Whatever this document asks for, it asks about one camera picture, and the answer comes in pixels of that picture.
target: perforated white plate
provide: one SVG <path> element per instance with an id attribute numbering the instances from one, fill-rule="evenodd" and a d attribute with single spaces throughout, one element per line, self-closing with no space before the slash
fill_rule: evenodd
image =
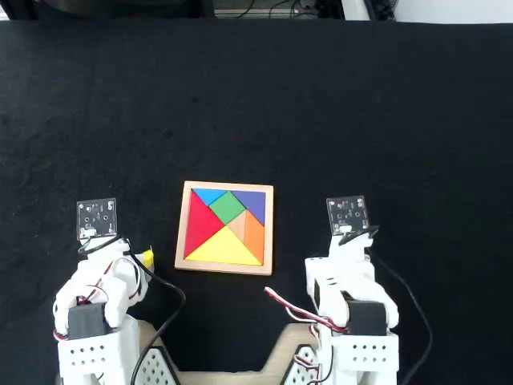
<path id="1" fill-rule="evenodd" d="M 317 357 L 311 346 L 302 345 L 296 350 L 296 355 L 299 355 L 303 359 L 317 365 Z M 284 378 L 281 380 L 281 385 L 306 385 L 317 376 L 317 371 L 307 371 L 301 365 L 296 364 L 293 360 L 289 365 L 288 371 L 285 373 Z"/>
<path id="2" fill-rule="evenodd" d="M 137 385 L 180 385 L 161 347 L 153 347 L 137 373 Z"/>

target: table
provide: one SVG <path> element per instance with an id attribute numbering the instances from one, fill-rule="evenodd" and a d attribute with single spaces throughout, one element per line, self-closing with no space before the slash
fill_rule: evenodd
<path id="1" fill-rule="evenodd" d="M 508 383 L 513 26 L 131 20 L 0 24 L 0 339 L 6 383 L 51 383 L 51 303 L 75 270 L 75 202 L 117 197 L 119 227 L 183 287 L 164 336 L 182 371 L 258 371 L 311 309 L 325 198 L 365 194 L 375 252 L 434 329 L 416 384 Z M 184 180 L 275 186 L 269 278 L 175 271 Z M 402 367 L 426 342 L 405 290 Z M 131 310 L 159 325 L 154 286 Z"/>

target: wooden frame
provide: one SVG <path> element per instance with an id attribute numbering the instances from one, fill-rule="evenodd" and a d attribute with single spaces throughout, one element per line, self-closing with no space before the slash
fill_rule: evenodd
<path id="1" fill-rule="evenodd" d="M 185 236 L 188 226 L 188 205 L 193 188 L 211 188 L 231 191 L 253 191 L 265 193 L 265 226 L 264 226 L 264 263 L 260 266 L 237 265 L 231 263 L 188 261 L 184 259 Z M 182 196 L 182 209 L 180 212 L 180 227 L 176 244 L 175 267 L 186 270 L 205 270 L 223 273 L 271 275 L 273 272 L 273 194 L 274 187 L 263 184 L 236 184 L 198 182 L 186 180 L 184 182 L 184 195 Z"/>

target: yellow object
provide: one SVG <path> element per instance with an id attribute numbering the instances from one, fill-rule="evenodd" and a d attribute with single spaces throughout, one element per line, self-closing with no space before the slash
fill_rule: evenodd
<path id="1" fill-rule="evenodd" d="M 150 246 L 149 250 L 146 250 L 143 254 L 143 265 L 147 269 L 153 266 L 153 249 Z"/>
<path id="2" fill-rule="evenodd" d="M 212 235 L 185 259 L 237 265 L 261 265 L 228 226 Z"/>

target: wooden base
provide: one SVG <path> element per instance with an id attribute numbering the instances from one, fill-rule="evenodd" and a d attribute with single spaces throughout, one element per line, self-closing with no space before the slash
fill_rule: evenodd
<path id="1" fill-rule="evenodd" d="M 144 347 L 155 333 L 155 329 L 151 324 L 142 321 L 139 321 L 139 327 L 140 344 Z M 283 329 L 261 371 L 179 371 L 172 359 L 170 361 L 181 385 L 278 385 L 289 367 L 297 346 L 302 344 L 315 347 L 315 338 L 309 333 L 308 325 L 291 323 Z M 158 340 L 156 345 L 162 345 L 162 342 Z"/>

